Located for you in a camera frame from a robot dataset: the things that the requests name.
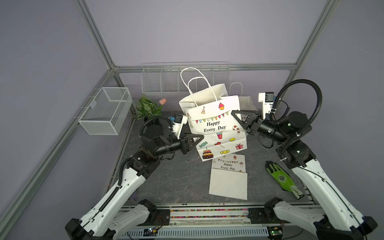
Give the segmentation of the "white party paper bag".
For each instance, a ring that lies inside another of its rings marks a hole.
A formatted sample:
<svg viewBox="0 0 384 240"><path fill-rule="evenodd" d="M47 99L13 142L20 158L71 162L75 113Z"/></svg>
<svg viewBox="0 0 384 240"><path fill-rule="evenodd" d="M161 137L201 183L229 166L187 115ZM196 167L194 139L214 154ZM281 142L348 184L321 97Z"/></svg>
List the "white party paper bag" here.
<svg viewBox="0 0 384 240"><path fill-rule="evenodd" d="M228 154L212 160L209 194L238 200L248 199L248 174L244 155Z"/></svg>

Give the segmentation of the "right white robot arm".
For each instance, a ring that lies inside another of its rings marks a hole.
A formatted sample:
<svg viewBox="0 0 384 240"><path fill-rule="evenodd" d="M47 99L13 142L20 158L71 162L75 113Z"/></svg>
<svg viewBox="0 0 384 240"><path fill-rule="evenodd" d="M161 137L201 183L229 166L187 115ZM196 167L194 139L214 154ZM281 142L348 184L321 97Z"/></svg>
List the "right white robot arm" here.
<svg viewBox="0 0 384 240"><path fill-rule="evenodd" d="M288 144L285 151L283 147L276 149L281 161L300 178L324 213L315 214L279 198L267 202L266 210L273 212L278 219L312 233L319 240L366 240L368 234L378 227L373 217L363 216L349 203L302 140L289 144L308 121L305 114L291 112L280 123L263 119L258 111L232 111L231 114L246 133L260 134L280 145Z"/></svg>

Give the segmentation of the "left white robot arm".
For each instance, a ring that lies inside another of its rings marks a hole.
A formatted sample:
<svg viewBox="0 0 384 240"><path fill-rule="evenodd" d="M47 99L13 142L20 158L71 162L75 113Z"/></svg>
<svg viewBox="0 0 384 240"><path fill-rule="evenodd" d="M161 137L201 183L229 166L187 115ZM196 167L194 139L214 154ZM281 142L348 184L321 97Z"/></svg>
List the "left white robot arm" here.
<svg viewBox="0 0 384 240"><path fill-rule="evenodd" d="M128 230L156 221L157 207L148 200L140 201L133 210L118 216L128 198L160 165L164 155L181 151L184 155L204 139L203 135L183 133L182 124L169 125L169 135L156 120L145 122L140 129L142 145L124 160L117 181L103 198L80 219L71 219L65 230L71 240L116 240Z"/></svg>

